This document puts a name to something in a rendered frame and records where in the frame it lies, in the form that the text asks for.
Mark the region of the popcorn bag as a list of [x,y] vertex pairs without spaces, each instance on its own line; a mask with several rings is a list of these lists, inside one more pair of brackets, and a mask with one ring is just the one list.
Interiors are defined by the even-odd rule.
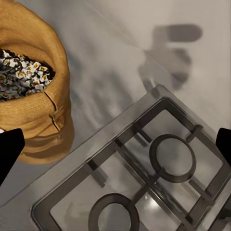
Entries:
[[47,67],[50,83],[36,94],[0,101],[0,133],[20,128],[24,139],[59,133],[70,97],[70,70],[56,31],[21,3],[0,0],[0,57],[3,51]]

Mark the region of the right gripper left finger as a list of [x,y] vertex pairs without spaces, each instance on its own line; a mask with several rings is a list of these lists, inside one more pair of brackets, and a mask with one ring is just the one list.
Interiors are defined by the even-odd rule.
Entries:
[[25,139],[20,128],[0,133],[0,185],[6,179],[24,146]]

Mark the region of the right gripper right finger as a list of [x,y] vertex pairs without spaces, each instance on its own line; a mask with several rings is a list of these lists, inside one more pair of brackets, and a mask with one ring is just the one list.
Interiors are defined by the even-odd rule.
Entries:
[[231,166],[231,130],[220,128],[216,138],[216,146]]

